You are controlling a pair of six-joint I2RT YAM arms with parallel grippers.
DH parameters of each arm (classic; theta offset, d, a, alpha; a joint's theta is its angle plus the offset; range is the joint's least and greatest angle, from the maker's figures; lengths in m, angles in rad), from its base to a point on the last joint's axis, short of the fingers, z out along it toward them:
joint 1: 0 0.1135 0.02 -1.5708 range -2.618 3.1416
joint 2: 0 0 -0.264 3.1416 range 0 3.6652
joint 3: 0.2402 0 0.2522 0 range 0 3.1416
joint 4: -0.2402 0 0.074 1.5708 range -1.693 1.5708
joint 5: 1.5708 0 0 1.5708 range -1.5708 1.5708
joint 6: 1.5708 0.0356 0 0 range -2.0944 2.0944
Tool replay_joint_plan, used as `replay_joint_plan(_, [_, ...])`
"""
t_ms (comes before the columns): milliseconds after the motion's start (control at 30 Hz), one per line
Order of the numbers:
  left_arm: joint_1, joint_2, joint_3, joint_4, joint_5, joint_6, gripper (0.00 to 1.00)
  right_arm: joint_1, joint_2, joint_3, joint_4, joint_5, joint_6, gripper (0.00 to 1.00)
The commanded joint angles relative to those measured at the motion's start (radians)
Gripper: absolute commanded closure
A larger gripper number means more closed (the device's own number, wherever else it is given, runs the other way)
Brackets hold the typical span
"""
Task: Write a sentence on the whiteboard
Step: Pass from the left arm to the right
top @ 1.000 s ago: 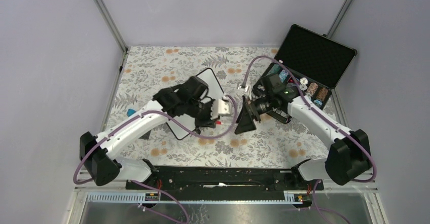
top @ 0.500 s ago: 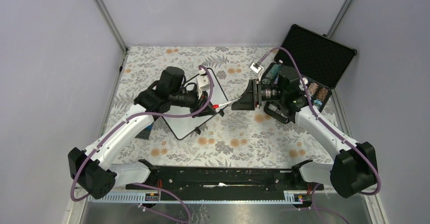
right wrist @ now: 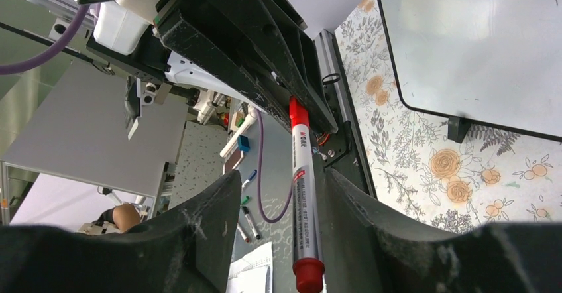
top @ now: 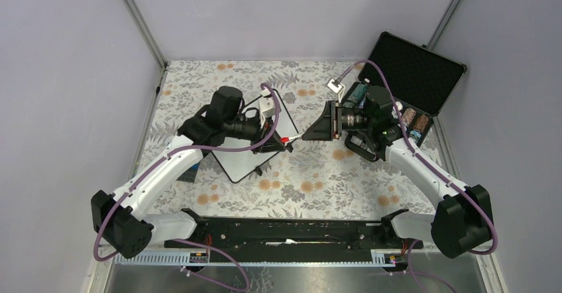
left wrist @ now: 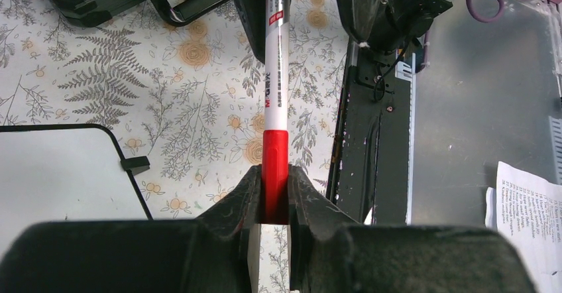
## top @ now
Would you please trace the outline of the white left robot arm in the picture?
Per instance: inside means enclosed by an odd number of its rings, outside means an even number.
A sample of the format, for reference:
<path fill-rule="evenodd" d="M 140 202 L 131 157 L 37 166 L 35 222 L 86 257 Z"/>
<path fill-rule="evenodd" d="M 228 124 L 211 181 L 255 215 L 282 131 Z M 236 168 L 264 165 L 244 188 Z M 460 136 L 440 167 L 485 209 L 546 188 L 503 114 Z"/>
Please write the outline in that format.
<path fill-rule="evenodd" d="M 289 150 L 296 128 L 278 92 L 262 84 L 260 95 L 245 101 L 241 90 L 221 86 L 211 101 L 178 128 L 162 152 L 113 192 L 91 198 L 96 238 L 93 256 L 103 262 L 102 241 L 115 255 L 132 258 L 147 246 L 181 239 L 189 247 L 205 241 L 204 227 L 186 212 L 153 214 L 156 200 L 188 170 L 212 154 L 230 181 L 256 172 Z"/>

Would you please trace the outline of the white marker pen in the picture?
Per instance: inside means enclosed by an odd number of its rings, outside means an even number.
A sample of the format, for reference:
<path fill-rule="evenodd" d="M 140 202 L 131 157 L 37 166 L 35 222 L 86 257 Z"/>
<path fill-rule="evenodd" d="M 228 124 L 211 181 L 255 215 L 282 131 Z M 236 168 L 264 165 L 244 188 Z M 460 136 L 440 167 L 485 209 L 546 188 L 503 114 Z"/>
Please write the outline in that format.
<path fill-rule="evenodd" d="M 290 137 L 290 142 L 297 141 L 297 140 L 299 140 L 299 139 L 301 139 L 301 138 L 302 138 L 302 135 L 295 135 L 295 136 L 293 136 L 293 137 Z"/>

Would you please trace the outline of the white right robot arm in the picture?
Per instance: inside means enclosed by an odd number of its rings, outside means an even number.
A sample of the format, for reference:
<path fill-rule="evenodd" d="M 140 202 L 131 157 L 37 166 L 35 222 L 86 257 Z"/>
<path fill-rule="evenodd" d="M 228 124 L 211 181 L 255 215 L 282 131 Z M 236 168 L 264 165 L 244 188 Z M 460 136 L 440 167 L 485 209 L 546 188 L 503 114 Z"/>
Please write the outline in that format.
<path fill-rule="evenodd" d="M 406 134 L 400 110 L 384 87 L 368 86 L 363 108 L 327 101 L 321 116 L 304 132 L 304 141 L 332 141 L 342 132 L 358 134 L 367 147 L 352 150 L 383 160 L 405 174 L 431 202 L 435 213 L 395 211 L 381 219 L 380 239 L 396 248 L 406 239 L 433 243 L 446 257 L 495 251 L 498 234 L 493 223 L 490 194 L 481 185 L 468 186 L 428 158 Z"/>

